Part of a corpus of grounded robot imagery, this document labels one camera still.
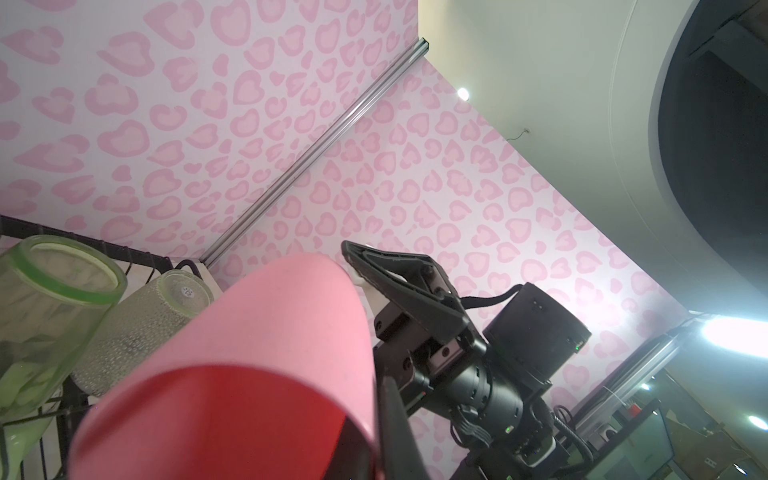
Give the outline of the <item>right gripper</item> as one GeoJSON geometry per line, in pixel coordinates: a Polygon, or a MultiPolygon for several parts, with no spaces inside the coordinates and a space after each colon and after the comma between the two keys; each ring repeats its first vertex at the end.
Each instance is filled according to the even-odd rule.
{"type": "Polygon", "coordinates": [[[430,256],[345,240],[347,263],[388,303],[374,319],[376,373],[395,380],[409,414],[464,409],[498,412],[489,346],[470,323],[455,287],[430,256]]]}

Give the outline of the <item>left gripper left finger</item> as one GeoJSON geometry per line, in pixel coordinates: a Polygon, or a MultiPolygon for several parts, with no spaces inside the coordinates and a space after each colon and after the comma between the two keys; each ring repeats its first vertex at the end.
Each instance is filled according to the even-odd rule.
{"type": "Polygon", "coordinates": [[[374,477],[371,447],[355,423],[346,419],[323,479],[371,480],[374,477]]]}

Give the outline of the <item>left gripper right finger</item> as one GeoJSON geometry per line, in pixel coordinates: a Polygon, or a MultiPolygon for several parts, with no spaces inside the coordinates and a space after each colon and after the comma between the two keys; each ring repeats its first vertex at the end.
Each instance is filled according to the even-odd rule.
{"type": "Polygon", "coordinates": [[[392,377],[377,386],[379,459],[377,479],[428,480],[400,392],[392,377]]]}

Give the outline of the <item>solid pink plastic cup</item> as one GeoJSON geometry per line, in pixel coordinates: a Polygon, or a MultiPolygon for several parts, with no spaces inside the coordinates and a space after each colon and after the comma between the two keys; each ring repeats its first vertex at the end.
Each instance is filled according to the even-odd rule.
{"type": "Polygon", "coordinates": [[[230,287],[91,409],[73,479],[323,479],[346,419],[377,454],[364,307],[322,254],[230,287]]]}

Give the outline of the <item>pale green frosted cup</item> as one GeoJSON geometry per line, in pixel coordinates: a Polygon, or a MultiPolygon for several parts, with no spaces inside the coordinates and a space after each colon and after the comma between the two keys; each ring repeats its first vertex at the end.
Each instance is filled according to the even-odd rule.
{"type": "Polygon", "coordinates": [[[198,276],[169,270],[136,290],[105,316],[71,378],[101,397],[213,302],[198,276]]]}

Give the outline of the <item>light green transparent cup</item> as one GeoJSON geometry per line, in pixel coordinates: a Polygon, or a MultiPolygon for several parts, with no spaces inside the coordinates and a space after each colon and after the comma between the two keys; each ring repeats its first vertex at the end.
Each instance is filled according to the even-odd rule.
{"type": "Polygon", "coordinates": [[[2,421],[52,397],[126,287],[111,258],[75,240],[35,235],[2,253],[2,421]]]}

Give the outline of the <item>white mug green handle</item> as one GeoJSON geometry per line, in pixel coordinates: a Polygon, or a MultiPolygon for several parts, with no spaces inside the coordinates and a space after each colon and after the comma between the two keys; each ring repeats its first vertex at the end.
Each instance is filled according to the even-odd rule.
{"type": "Polygon", "coordinates": [[[3,427],[7,461],[1,465],[2,479],[20,478],[23,460],[41,440],[52,420],[49,416],[3,427]]]}

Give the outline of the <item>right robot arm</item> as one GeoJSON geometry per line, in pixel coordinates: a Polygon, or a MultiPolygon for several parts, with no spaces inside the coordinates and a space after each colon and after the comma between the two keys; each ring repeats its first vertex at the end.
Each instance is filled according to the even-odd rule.
{"type": "Polygon", "coordinates": [[[544,401],[551,377],[590,338],[587,327],[531,283],[495,297],[461,296],[424,254],[352,241],[346,262],[385,300],[374,320],[376,376],[407,414],[446,419],[467,450],[458,479],[578,477],[593,461],[577,442],[568,465],[561,442],[575,431],[544,401]]]}

